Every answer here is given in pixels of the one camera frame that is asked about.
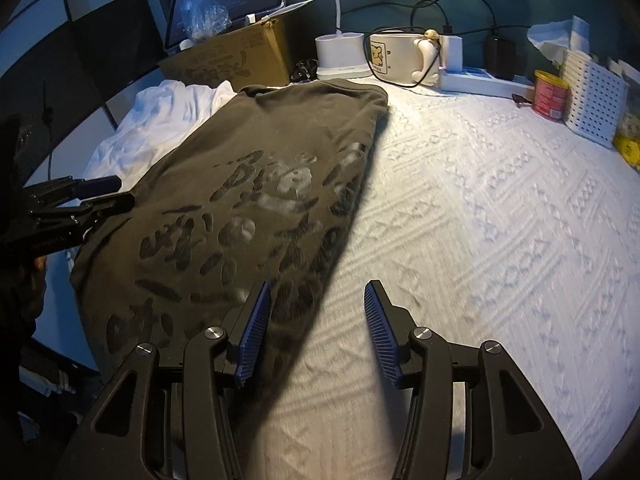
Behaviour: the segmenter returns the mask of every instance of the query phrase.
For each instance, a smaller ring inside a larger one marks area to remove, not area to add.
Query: black charger
[[[484,40],[482,54],[484,68],[489,74],[513,81],[516,72],[516,44],[513,41],[500,38],[492,31]]]

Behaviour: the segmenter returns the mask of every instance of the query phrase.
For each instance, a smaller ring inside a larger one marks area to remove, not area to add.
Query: white textured bedsheet
[[[389,122],[350,240],[245,476],[390,478],[405,396],[367,330],[379,279],[447,340],[502,342],[588,478],[640,404],[640,176],[509,100],[380,86]]]

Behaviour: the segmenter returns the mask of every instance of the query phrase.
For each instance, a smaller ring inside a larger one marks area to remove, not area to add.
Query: cartoon dog sticker
[[[384,60],[382,59],[382,46],[375,46],[371,44],[371,63],[375,66],[384,66]]]

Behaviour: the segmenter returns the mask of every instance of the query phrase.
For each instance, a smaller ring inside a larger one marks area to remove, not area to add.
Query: blue gripper pad
[[[386,318],[382,300],[376,294],[371,283],[367,283],[364,288],[364,311],[367,316],[371,338],[378,354],[378,363],[385,377],[394,386],[398,386],[398,381],[402,378],[398,342]]]
[[[240,387],[254,374],[255,362],[258,359],[258,351],[267,330],[269,312],[271,311],[271,292],[266,283],[255,302],[249,322],[238,347],[238,368],[236,369],[236,381]]]

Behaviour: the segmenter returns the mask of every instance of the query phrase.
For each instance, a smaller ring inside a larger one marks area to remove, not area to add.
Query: white mug
[[[381,32],[372,34],[369,41],[371,68],[380,79],[404,85],[422,80],[427,86],[438,80],[440,63],[433,62],[438,51],[422,34]]]

